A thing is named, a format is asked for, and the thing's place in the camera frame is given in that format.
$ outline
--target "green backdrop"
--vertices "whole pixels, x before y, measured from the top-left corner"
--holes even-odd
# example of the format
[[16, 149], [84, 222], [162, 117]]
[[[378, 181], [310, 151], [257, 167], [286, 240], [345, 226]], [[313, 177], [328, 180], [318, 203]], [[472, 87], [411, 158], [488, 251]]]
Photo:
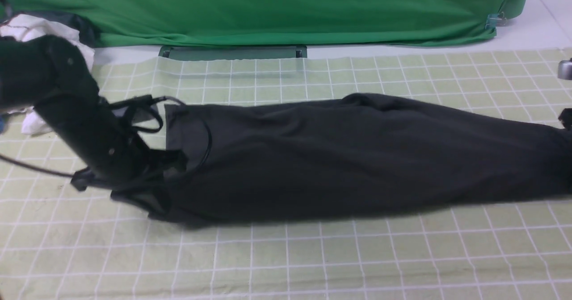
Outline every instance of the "green backdrop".
[[102, 46], [447, 46], [491, 39], [490, 14], [520, 14], [525, 0], [10, 0], [16, 10], [88, 17]]

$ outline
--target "grid mat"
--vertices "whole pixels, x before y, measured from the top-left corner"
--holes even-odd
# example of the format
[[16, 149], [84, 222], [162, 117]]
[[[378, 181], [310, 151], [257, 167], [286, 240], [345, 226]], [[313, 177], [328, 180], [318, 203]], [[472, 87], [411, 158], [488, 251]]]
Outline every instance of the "grid mat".
[[[385, 93], [559, 127], [572, 49], [96, 66], [110, 101], [153, 94], [259, 105]], [[0, 153], [72, 171], [53, 133], [0, 135]], [[164, 147], [164, 132], [146, 135]], [[186, 231], [109, 193], [0, 164], [0, 293], [23, 299], [564, 300], [572, 204], [457, 207], [403, 218]]]

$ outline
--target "white cloth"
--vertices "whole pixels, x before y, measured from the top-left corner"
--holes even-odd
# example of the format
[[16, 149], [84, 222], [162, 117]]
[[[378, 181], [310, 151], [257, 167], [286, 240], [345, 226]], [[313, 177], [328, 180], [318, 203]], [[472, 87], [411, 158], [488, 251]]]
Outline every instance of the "white cloth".
[[[26, 42], [43, 35], [56, 35], [67, 39], [75, 45], [84, 56], [88, 70], [91, 72], [95, 50], [80, 43], [80, 32], [57, 21], [48, 21], [40, 17], [20, 14], [13, 17], [8, 23], [0, 27], [0, 35], [11, 36], [16, 41]], [[39, 135], [51, 132], [52, 129], [46, 125], [33, 109], [26, 109], [27, 116], [22, 124], [22, 133], [26, 135]]]

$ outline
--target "metal clip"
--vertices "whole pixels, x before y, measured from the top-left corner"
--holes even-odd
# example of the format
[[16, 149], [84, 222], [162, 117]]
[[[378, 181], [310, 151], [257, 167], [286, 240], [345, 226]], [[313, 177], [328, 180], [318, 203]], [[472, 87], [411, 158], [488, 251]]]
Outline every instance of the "metal clip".
[[487, 17], [487, 23], [484, 25], [485, 30], [496, 29], [496, 27], [503, 26], [507, 22], [505, 13], [492, 13]]

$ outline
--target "black cloth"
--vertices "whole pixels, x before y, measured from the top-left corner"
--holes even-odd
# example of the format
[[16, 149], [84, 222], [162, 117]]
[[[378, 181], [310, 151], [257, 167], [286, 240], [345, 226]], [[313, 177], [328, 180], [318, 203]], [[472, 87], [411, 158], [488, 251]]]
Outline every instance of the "black cloth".
[[20, 11], [18, 14], [40, 17], [48, 21], [55, 21], [71, 27], [80, 32], [80, 43], [89, 47], [96, 47], [100, 40], [101, 31], [87, 17], [63, 11]]
[[255, 107], [167, 106], [167, 149], [192, 169], [168, 179], [165, 218], [247, 223], [392, 215], [567, 195], [572, 135], [444, 106], [351, 94]]

